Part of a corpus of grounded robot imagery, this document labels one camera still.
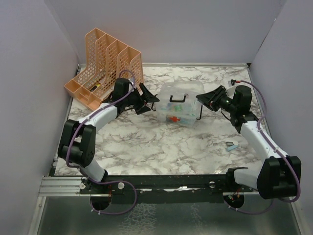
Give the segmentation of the black box lid handle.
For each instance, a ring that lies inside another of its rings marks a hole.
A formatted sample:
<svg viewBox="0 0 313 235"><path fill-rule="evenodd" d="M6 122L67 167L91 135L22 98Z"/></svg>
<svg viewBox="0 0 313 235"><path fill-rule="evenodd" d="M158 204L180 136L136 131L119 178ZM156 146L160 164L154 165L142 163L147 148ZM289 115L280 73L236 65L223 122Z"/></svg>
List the black box lid handle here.
<svg viewBox="0 0 313 235"><path fill-rule="evenodd" d="M184 103L187 99L188 95L183 95L180 99L176 98L175 96L171 95L169 98L169 102L171 103Z"/></svg>

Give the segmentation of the clear plastic box lid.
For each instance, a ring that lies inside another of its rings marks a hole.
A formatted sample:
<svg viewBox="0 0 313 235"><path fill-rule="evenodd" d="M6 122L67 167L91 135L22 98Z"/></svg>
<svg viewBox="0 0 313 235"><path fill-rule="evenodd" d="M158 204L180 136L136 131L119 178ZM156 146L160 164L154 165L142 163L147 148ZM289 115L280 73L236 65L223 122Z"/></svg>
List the clear plastic box lid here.
<svg viewBox="0 0 313 235"><path fill-rule="evenodd" d="M196 95L204 92L204 86L199 81L167 82L164 83L157 94L159 102L156 103L156 109L171 110L173 105L182 105L183 111L196 110L200 103ZM180 99L183 95L188 95L184 103L169 102L170 96L173 95Z"/></svg>

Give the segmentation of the clear plastic medicine box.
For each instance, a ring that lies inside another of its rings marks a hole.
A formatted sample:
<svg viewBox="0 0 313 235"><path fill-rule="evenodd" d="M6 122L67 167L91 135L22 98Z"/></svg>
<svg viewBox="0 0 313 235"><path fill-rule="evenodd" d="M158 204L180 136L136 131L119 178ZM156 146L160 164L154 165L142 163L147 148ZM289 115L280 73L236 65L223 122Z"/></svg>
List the clear plastic medicine box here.
<svg viewBox="0 0 313 235"><path fill-rule="evenodd" d="M202 116L202 105L196 110L176 112L171 110L159 110L156 103L152 103L151 109L156 112L159 122L172 123L185 127L192 127Z"/></svg>

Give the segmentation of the green small medicine box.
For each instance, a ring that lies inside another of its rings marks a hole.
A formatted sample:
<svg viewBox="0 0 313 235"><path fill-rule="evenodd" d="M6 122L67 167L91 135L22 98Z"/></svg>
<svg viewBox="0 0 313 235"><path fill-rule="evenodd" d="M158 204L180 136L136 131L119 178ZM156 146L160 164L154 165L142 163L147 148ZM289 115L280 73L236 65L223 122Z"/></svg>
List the green small medicine box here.
<svg viewBox="0 0 313 235"><path fill-rule="evenodd" d="M172 110L176 112L181 112L183 110L182 105L173 105Z"/></svg>

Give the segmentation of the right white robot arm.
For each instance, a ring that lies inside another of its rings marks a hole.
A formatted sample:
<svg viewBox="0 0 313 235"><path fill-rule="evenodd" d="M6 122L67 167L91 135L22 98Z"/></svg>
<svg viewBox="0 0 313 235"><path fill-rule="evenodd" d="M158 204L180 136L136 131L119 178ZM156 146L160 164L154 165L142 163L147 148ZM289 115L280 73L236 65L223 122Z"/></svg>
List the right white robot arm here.
<svg viewBox="0 0 313 235"><path fill-rule="evenodd" d="M232 126L241 134L261 158L261 169L230 168L226 173L225 187L236 191L247 186L259 192L264 199L294 202L301 194L301 161L278 147L261 127L261 120L250 110L252 90L245 85L236 86L233 97L224 86L199 94L197 100L211 111L220 109L230 114Z"/></svg>

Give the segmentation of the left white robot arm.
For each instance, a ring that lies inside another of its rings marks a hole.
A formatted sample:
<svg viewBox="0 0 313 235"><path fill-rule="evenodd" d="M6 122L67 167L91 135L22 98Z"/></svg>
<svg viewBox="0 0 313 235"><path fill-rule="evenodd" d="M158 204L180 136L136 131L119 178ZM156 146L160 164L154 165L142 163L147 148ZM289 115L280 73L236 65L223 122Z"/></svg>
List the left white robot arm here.
<svg viewBox="0 0 313 235"><path fill-rule="evenodd" d="M88 177L97 193L105 192L108 187L108 173L94 158L97 132L129 107L139 115L151 110L148 103L159 102L144 84L139 87L141 94L134 82L118 78L109 97L95 111L80 120L68 119L64 123L57 155L68 167L76 168Z"/></svg>

